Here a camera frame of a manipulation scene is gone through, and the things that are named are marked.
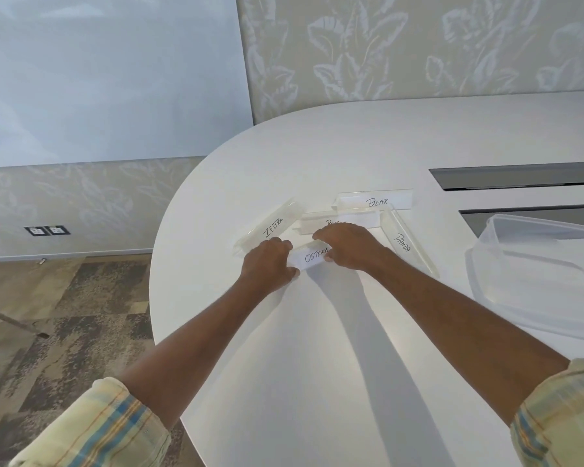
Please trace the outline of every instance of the hand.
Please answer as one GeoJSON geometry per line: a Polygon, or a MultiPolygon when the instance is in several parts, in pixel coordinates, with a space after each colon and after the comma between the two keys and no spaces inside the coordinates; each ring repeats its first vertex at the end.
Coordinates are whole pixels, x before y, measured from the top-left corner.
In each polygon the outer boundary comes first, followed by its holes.
{"type": "Polygon", "coordinates": [[[380,261],[386,250],[370,231],[350,223],[330,224],[316,231],[313,238],[333,248],[324,256],[327,262],[365,272],[380,261]]]}
{"type": "Polygon", "coordinates": [[[297,268],[287,266],[291,250],[290,241],[272,238],[262,242],[245,256],[240,280],[257,285],[266,294],[279,290],[301,273],[297,268]]]}

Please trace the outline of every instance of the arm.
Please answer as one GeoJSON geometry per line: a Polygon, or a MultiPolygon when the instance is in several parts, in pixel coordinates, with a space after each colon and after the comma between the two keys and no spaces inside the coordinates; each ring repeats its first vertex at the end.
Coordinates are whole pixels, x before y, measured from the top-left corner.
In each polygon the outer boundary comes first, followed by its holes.
{"type": "Polygon", "coordinates": [[[317,231],[314,239],[333,248],[326,260],[380,282],[507,425],[538,384],[567,369],[561,354],[413,268],[365,228],[337,223],[317,231]]]}
{"type": "Polygon", "coordinates": [[[247,254],[227,292],[118,377],[171,429],[253,309],[299,274],[286,267],[290,241],[264,241],[247,254]]]}

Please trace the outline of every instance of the brown carpet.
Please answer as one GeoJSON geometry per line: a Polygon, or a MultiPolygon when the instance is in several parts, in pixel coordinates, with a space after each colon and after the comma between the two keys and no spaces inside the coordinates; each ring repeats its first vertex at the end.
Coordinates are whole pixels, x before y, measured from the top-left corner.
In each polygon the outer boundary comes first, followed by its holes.
{"type": "MultiPolygon", "coordinates": [[[[47,340],[0,322],[0,466],[97,378],[115,376],[153,346],[150,255],[0,263],[0,312],[47,340]]],[[[184,428],[166,467],[203,466],[184,428]]]]}

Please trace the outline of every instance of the person's left hand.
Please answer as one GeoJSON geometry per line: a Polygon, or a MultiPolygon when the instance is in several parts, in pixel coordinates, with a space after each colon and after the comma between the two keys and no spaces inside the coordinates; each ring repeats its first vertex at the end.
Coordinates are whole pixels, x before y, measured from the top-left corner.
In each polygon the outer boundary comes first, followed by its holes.
{"type": "Polygon", "coordinates": [[[301,273],[287,265],[291,250],[290,241],[272,238],[262,242],[245,256],[240,279],[256,284],[267,293],[279,290],[301,273]]]}

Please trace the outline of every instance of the wall outlet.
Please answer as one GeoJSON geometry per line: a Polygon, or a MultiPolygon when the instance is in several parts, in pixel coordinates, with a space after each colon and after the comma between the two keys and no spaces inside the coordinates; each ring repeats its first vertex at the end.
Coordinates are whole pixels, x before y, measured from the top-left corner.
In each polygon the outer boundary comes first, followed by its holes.
{"type": "Polygon", "coordinates": [[[45,229],[51,236],[66,236],[71,234],[67,228],[62,225],[45,226],[45,229]]]}
{"type": "Polygon", "coordinates": [[[38,236],[50,236],[50,232],[46,230],[43,226],[27,226],[24,227],[31,235],[38,236]]]}

